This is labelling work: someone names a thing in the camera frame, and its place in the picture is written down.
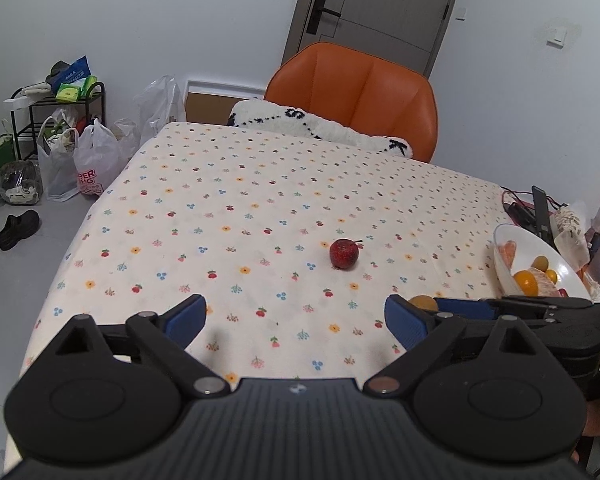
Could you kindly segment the large orange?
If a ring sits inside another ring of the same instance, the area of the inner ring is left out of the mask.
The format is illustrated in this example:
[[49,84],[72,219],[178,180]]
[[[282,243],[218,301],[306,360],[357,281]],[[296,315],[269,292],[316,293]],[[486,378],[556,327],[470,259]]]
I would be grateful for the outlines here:
[[521,270],[516,272],[513,275],[513,279],[524,296],[538,296],[539,284],[535,275],[530,270]]

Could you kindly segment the orange leather chair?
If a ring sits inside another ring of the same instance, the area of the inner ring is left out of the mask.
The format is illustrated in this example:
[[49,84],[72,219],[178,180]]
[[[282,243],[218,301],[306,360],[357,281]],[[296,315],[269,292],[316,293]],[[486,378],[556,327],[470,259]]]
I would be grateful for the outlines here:
[[377,56],[317,42],[280,66],[264,98],[299,107],[369,136],[393,136],[430,162],[438,110],[425,76]]

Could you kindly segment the white plate blue rim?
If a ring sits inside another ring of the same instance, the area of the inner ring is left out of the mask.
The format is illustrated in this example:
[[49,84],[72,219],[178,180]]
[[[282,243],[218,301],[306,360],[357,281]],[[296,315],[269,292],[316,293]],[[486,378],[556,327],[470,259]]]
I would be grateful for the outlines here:
[[503,223],[494,229],[493,255],[495,273],[506,296],[591,299],[566,260],[519,226]]

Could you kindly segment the peeled pomelo segment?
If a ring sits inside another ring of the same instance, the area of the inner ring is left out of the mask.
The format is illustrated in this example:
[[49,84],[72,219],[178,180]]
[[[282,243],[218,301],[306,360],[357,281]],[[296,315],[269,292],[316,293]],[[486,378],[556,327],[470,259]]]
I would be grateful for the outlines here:
[[553,283],[553,281],[548,277],[548,275],[545,272],[542,272],[539,269],[535,269],[535,268],[530,268],[529,272],[533,275],[536,286],[538,286],[538,293],[536,294],[536,296],[538,296],[538,297],[559,297],[560,296],[558,287]]
[[497,244],[496,249],[498,250],[498,255],[500,256],[506,271],[510,272],[516,257],[516,242],[514,240],[506,240],[503,244]]

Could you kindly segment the green paper bag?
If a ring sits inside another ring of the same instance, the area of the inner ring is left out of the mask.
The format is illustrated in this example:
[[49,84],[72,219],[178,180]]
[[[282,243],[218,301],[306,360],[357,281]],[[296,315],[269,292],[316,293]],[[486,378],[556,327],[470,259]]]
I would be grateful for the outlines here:
[[14,142],[12,136],[8,133],[0,135],[0,170],[6,164],[16,160]]

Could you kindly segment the cardboard box by wall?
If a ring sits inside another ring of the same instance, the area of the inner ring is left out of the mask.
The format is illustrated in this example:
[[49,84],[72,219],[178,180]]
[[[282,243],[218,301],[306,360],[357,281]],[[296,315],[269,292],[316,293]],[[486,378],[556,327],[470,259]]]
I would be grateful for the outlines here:
[[261,99],[264,89],[234,82],[186,81],[184,107],[186,120],[198,124],[226,125],[235,104]]

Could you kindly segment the floral tablecloth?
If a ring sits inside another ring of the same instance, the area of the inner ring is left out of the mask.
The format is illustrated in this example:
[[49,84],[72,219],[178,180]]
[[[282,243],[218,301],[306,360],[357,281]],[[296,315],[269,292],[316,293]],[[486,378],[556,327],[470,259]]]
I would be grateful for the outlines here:
[[[526,323],[495,320],[407,393],[363,386],[405,349],[398,295],[506,297],[502,189],[415,159],[172,122],[88,212],[4,404],[14,479],[580,479],[585,402]],[[339,270],[328,248],[362,240]],[[230,393],[186,393],[125,329],[204,297],[186,348]]]

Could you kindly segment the clear bag with shoes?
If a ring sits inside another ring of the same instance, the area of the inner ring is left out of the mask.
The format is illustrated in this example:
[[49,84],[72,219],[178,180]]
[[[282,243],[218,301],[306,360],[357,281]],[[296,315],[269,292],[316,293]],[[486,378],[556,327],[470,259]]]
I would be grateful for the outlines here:
[[42,194],[43,183],[36,162],[15,160],[0,169],[0,204],[35,205]]

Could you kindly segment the green brown kiwi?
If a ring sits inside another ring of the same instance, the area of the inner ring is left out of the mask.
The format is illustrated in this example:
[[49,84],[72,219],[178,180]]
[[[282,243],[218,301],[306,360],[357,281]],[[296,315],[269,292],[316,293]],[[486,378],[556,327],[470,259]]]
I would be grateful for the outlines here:
[[548,262],[548,259],[545,256],[537,256],[533,262],[532,262],[532,266],[536,269],[539,270],[541,272],[546,272],[546,270],[548,269],[548,267],[550,266],[550,263]]
[[427,295],[418,295],[410,299],[410,304],[419,310],[434,313],[439,311],[437,300]]

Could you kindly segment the wall light switch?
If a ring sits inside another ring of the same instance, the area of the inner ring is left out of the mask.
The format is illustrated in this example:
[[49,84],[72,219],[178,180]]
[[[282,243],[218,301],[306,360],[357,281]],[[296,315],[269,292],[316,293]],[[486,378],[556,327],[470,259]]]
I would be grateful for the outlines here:
[[555,26],[548,30],[546,44],[556,49],[562,49],[566,45],[568,28],[566,26]]

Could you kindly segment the black metal shelf rack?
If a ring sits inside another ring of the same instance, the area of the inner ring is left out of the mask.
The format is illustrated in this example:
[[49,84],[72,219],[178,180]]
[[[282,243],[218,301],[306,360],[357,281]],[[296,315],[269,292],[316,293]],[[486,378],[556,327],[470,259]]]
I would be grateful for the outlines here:
[[43,122],[53,116],[56,110],[64,108],[76,114],[76,124],[84,127],[97,118],[106,122],[106,87],[102,81],[96,81],[76,102],[66,103],[55,99],[53,93],[38,93],[27,96],[23,88],[17,89],[4,101],[9,114],[10,131],[16,159],[34,159],[38,157],[36,138],[44,129]]

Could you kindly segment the small kumquat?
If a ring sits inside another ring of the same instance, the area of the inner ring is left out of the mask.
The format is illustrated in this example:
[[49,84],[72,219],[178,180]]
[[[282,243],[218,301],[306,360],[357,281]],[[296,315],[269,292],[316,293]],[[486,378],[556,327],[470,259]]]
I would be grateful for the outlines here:
[[547,270],[546,270],[546,272],[545,272],[545,274],[546,274],[546,276],[547,276],[547,277],[548,277],[548,278],[549,278],[549,279],[550,279],[550,280],[551,280],[551,281],[552,281],[554,284],[556,284],[556,283],[557,283],[558,276],[557,276],[557,273],[556,273],[554,270],[552,270],[552,269],[547,269]]

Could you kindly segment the black phone on stand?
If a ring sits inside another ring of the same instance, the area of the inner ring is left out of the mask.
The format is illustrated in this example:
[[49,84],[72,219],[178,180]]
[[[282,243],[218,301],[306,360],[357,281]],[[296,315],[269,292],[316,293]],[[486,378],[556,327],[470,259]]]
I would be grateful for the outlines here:
[[550,227],[550,211],[548,210],[548,199],[542,188],[532,185],[535,231],[536,235],[550,247],[556,248],[554,235]]

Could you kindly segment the white shopping bag red print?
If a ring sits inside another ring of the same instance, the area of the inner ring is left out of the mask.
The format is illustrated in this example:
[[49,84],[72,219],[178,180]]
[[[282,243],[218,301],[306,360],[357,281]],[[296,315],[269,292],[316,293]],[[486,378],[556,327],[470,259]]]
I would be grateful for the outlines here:
[[73,161],[83,195],[102,195],[125,166],[119,141],[97,118],[76,139]]

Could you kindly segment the grey door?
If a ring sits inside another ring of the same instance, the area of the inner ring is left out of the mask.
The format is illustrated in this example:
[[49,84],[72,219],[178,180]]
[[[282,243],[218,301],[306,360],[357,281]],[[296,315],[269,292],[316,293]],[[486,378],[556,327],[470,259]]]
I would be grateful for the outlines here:
[[315,35],[306,33],[313,0],[297,0],[283,60],[319,41],[384,58],[429,76],[455,0],[326,0]]

